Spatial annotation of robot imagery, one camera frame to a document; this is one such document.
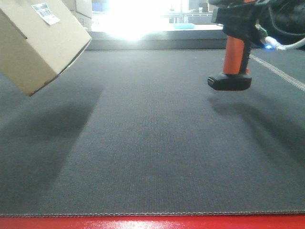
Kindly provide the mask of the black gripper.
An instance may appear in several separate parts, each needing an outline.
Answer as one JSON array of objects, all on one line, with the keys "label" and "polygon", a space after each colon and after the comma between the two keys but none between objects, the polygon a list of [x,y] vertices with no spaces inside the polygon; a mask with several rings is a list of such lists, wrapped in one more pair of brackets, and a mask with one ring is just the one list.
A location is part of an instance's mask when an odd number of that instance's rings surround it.
[{"label": "black gripper", "polygon": [[257,4],[256,20],[270,37],[282,45],[291,45],[305,37],[305,2],[270,0]]}]

